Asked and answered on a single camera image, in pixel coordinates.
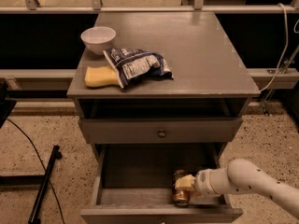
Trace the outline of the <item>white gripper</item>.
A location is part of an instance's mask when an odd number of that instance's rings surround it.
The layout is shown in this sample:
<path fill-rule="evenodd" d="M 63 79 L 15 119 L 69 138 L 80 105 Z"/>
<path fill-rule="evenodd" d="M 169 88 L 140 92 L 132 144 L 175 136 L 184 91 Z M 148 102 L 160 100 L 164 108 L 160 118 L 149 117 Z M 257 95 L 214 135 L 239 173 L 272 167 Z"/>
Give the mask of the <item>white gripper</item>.
<path fill-rule="evenodd" d="M 199 171 L 196 176 L 185 175 L 175 182 L 176 190 L 196 190 L 207 197 L 218 197 L 228 194 L 232 189 L 226 168 L 205 169 Z"/>

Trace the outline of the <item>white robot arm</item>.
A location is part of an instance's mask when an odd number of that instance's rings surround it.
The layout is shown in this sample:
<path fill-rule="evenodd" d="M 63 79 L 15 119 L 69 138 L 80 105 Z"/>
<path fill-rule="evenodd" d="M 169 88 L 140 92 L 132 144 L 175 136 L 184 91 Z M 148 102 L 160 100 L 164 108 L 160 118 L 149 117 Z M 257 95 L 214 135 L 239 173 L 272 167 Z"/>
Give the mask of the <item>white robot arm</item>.
<path fill-rule="evenodd" d="M 245 159 L 234 159 L 224 168 L 200 170 L 175 181 L 175 190 L 218 197 L 224 194 L 259 194 L 299 218 L 299 189 L 282 183 Z"/>

